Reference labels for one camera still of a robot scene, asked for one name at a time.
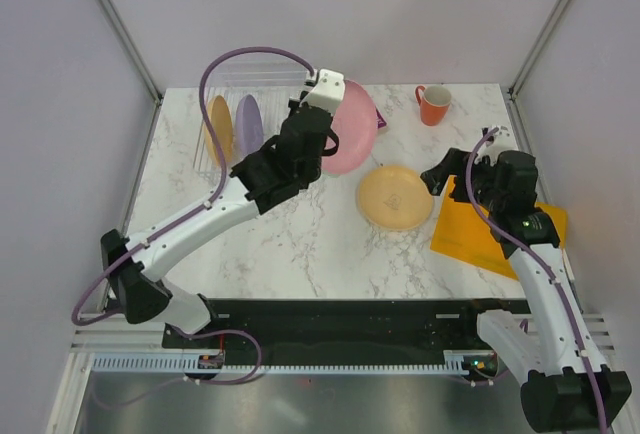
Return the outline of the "purple plate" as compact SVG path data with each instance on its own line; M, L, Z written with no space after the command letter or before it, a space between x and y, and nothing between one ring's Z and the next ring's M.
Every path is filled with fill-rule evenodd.
M243 156L259 150L264 142L262 116L256 99L245 95L238 103L235 118L237 146Z

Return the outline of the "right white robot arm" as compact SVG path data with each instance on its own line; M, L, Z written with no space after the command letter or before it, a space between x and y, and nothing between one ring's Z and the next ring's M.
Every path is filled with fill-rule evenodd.
M625 372L608 366L586 326L556 227L536 205L534 157L506 150L491 161L452 148L420 178L435 196L451 181L451 199L470 204L489 226L537 329L530 337L512 313L494 309L463 317L460 340L473 348L487 343L498 354L520 386L522 410L535 432L607 432L632 386Z

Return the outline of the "yellow plate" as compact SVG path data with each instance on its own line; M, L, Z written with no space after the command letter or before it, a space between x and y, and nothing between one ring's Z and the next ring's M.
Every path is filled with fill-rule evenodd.
M356 201L367 221L391 231L420 227L434 206L419 174L401 165L381 166L366 174L358 185Z
M233 157L233 124L228 104L222 96L217 95L209 101L207 113L225 161L229 163Z

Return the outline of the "pink plate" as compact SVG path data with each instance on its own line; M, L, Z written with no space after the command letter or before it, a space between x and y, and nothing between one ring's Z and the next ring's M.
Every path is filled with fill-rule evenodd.
M378 123L375 104L358 83L346 80L343 101L333 117L331 129L339 139L338 150L322 159L322 170L343 175L359 168L371 154Z

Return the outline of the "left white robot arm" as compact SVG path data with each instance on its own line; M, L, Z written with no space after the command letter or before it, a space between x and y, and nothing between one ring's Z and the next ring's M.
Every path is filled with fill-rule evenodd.
M307 95L290 104L279 134L236 164L223 189L159 224L126 237L112 229L100 240L104 268L119 311L130 324L162 321L176 326L198 347L219 336L205 297L166 281L183 258L226 230L297 196L319 179L321 160L336 153L331 123L339 104Z

